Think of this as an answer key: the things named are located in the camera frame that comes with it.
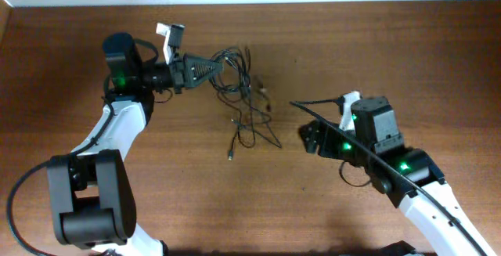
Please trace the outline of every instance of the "table surface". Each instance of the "table surface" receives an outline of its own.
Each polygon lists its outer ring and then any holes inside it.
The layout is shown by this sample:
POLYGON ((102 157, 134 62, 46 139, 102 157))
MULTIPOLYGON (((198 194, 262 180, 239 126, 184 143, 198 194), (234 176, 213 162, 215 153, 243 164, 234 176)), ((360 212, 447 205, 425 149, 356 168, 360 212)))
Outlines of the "table surface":
MULTIPOLYGON (((259 139, 228 161, 232 112, 208 83, 155 106, 125 161, 151 236, 174 250, 346 251, 405 240, 430 251, 386 196, 344 184, 340 161, 304 151, 297 128, 312 118, 288 102, 358 89, 387 96, 406 143, 431 155, 501 253, 500 1, 14 9, 0 50, 0 207, 20 175, 72 150, 101 116, 104 38, 127 31, 161 47, 157 21, 185 24, 182 50, 200 56, 248 45, 283 149, 259 139)), ((315 110, 339 119, 335 106, 315 110)), ((82 254, 55 240, 45 171, 19 191, 15 218, 36 247, 82 254)), ((2 253, 22 254, 4 210, 0 219, 2 253)))

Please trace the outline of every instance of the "wooden table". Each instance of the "wooden table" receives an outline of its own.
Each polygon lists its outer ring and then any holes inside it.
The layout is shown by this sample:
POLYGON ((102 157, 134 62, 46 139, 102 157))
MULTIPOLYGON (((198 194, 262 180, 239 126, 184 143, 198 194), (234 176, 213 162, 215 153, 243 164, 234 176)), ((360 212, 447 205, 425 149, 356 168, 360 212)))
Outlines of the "wooden table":
MULTIPOLYGON (((283 149, 259 140, 228 161, 232 112, 208 83, 155 106, 125 161, 151 236, 174 250, 346 251, 406 240, 429 251, 386 196, 344 184, 340 161, 303 149, 297 128, 312 118, 288 102, 358 89, 388 97, 407 144, 434 158, 501 253, 499 1, 14 9, 0 50, 2 208, 20 175, 72 150, 101 116, 104 38, 127 31, 161 47, 157 21, 185 24, 182 49, 201 56, 249 46, 283 149)), ((335 106, 316 110, 339 119, 335 106)), ((45 171, 22 187, 15 216, 36 247, 81 254, 55 240, 45 171)), ((22 254, 3 209, 0 219, 2 254, 22 254)))

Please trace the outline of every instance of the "wood grain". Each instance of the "wood grain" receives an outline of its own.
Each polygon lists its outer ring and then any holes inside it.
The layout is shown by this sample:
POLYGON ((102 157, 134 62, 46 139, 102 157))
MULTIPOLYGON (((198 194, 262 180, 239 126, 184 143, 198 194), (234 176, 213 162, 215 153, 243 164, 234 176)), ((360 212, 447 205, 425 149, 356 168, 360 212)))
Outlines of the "wood grain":
POLYGON ((9 20, 10 6, 4 0, 0 0, 0 45, 2 45, 3 33, 9 20))
MULTIPOLYGON (((303 150, 297 128, 312 118, 288 101, 359 89, 389 98, 406 142, 434 158, 501 253, 500 1, 14 9, 0 51, 2 207, 22 173, 71 150, 99 119, 103 39, 127 31, 160 47, 157 21, 185 24, 182 48, 201 56, 248 45, 283 143, 237 147, 228 161, 232 113, 209 84, 155 106, 125 164, 139 223, 171 249, 346 251, 405 240, 429 251, 386 196, 345 185, 339 161, 303 150)), ((338 120, 335 106, 316 110, 338 120)), ((20 230, 41 249, 79 253, 55 241, 49 212, 45 173, 36 174, 16 198, 20 230)), ((3 254, 23 253, 6 225, 0 232, 3 254)))

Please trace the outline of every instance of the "robotic arm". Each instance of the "robotic arm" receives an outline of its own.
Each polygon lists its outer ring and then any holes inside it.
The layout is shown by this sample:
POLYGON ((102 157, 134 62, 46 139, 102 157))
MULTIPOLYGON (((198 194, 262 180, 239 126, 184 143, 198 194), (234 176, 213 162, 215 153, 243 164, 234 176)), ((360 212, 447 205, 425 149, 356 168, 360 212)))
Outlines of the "robotic arm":
POLYGON ((182 25, 157 25, 165 36, 165 62, 158 51, 130 34, 109 36, 103 43, 114 88, 105 88, 103 115, 87 139, 74 149, 78 155, 53 157, 47 167, 52 222, 57 240, 81 249, 124 255, 167 254, 165 243, 149 237, 136 224, 135 201, 123 160, 153 112, 153 91, 195 88, 222 71, 222 64, 196 56, 181 57, 182 25), (136 42, 156 56, 143 62, 136 42), (98 186, 97 197, 77 198, 75 192, 98 186))
POLYGON ((351 92, 330 102, 340 107, 340 124, 304 107, 321 102, 292 103, 317 117, 299 129, 308 153, 363 167, 373 187, 388 196, 437 254, 496 255, 464 214, 433 160, 423 150, 404 145, 386 98, 362 99, 359 92, 351 92))

